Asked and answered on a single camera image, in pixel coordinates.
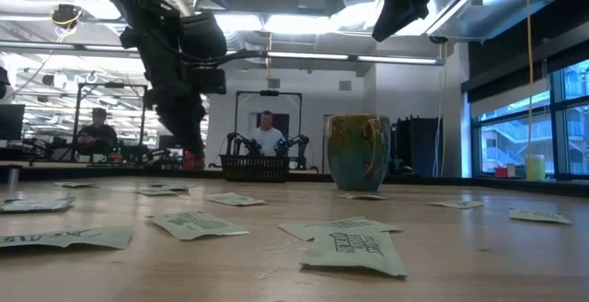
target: yellow cup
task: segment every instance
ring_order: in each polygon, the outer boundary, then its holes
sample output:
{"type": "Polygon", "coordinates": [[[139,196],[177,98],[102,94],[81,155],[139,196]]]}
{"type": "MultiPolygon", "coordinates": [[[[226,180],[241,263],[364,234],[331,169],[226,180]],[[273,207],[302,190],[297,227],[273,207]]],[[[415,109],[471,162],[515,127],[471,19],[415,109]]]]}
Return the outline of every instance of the yellow cup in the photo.
{"type": "Polygon", "coordinates": [[[546,177],[546,161],[544,155],[525,157],[525,179],[528,181],[542,181],[546,177]]]}

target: black basket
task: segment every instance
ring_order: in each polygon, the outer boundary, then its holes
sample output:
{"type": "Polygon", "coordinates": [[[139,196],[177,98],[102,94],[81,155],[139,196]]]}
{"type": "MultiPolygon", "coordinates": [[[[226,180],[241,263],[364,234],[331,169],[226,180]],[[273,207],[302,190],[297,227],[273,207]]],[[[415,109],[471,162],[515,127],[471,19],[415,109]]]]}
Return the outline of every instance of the black basket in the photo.
{"type": "Polygon", "coordinates": [[[223,178],[227,181],[285,182],[286,157],[249,157],[221,155],[223,178]]]}

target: person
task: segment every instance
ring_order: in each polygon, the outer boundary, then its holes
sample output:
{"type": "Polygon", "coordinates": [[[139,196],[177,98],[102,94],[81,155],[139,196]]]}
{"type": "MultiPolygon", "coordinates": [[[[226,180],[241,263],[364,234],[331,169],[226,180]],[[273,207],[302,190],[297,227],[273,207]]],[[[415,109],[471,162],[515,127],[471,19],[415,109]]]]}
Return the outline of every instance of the person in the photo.
{"type": "Polygon", "coordinates": [[[264,156],[276,156],[274,146],[283,138],[283,133],[272,127],[272,112],[266,110],[261,114],[260,127],[252,133],[252,139],[261,145],[264,156]]]}
{"type": "Polygon", "coordinates": [[[104,122],[107,111],[102,108],[92,110],[92,124],[80,130],[77,137],[78,151],[83,155],[110,155],[112,148],[117,145],[117,132],[104,122]]]}

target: mug handle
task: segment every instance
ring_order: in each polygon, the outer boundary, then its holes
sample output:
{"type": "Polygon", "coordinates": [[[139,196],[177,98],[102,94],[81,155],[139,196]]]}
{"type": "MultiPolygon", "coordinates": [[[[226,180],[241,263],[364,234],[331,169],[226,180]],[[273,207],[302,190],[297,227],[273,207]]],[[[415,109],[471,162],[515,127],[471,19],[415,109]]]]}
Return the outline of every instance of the mug handle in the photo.
{"type": "Polygon", "coordinates": [[[372,131],[373,147],[372,147],[372,160],[370,161],[370,165],[368,166],[366,173],[364,173],[364,177],[366,179],[370,179],[375,175],[374,170],[375,170],[375,159],[376,159],[376,135],[380,134],[382,132],[382,124],[380,123],[380,121],[378,119],[370,119],[368,121],[368,124],[370,125],[370,130],[372,131]]]}

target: desk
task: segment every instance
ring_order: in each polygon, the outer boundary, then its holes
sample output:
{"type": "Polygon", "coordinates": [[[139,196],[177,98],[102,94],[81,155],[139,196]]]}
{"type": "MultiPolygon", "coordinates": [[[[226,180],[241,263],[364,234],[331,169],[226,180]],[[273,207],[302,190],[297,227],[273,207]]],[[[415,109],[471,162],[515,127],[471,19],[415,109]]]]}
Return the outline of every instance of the desk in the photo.
{"type": "MultiPolygon", "coordinates": [[[[64,190],[23,182],[25,196],[70,192],[64,214],[3,215],[0,235],[69,227],[131,226],[127,250],[0,250],[2,301],[588,301],[589,202],[473,187],[381,187],[386,201],[333,197],[332,183],[230,183],[170,178],[88,179],[64,190]],[[146,197],[153,182],[196,185],[190,195],[146,197]],[[233,207],[204,194],[237,192],[269,205],[233,207]],[[427,202],[460,197],[485,206],[457,210],[427,202]],[[572,226],[513,221],[510,207],[565,214],[572,226]],[[243,236],[179,241],[148,215],[202,210],[246,227],[243,236]],[[398,225],[392,234],[409,277],[369,271],[302,270],[306,243],[277,226],[357,215],[398,225]]],[[[6,196],[6,186],[0,187],[6,196]]]]}

